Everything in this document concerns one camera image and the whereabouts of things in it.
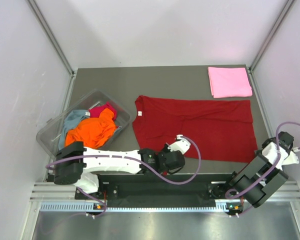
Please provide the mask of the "red t shirt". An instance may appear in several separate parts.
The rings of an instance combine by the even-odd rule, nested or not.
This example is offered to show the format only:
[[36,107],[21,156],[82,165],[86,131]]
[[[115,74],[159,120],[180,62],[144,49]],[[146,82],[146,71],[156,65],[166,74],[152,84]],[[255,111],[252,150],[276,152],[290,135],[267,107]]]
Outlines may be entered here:
[[204,160],[250,163],[257,141],[249,100],[182,100],[140,95],[132,123],[139,147],[155,151],[177,135],[193,140]]

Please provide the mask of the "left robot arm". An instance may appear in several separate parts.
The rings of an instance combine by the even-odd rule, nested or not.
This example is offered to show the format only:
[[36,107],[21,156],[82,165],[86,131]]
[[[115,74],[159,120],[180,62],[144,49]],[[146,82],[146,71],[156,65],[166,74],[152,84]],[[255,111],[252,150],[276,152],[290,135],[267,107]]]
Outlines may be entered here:
[[179,170],[185,165],[184,154],[190,149],[190,142],[184,138],[172,144],[165,144],[156,152],[149,148],[132,151],[99,150],[84,146],[82,141],[74,142],[58,151],[56,159],[80,156],[54,165],[56,185],[74,185],[92,198],[99,198],[104,191],[100,179],[93,172],[120,172],[144,174],[153,169],[158,174]]

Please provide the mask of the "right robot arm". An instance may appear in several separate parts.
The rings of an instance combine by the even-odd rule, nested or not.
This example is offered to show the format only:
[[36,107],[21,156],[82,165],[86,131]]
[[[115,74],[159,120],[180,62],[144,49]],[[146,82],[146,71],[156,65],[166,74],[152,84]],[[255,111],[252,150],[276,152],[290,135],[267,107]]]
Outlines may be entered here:
[[288,180],[282,163],[292,156],[293,143],[294,137],[285,131],[278,139],[267,139],[255,158],[223,185],[225,197],[236,199],[241,194],[254,208],[260,207]]

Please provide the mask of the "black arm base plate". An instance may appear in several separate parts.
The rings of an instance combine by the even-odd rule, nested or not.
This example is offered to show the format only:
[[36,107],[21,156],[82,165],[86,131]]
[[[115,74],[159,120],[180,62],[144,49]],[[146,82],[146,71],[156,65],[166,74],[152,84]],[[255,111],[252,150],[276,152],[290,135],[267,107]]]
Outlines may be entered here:
[[168,175],[165,180],[154,174],[106,174],[97,175],[97,189],[84,192],[102,200],[119,200],[132,197],[162,198],[164,196],[194,197],[207,200],[209,198],[222,198],[229,190],[229,174],[198,174],[190,182],[186,174]]

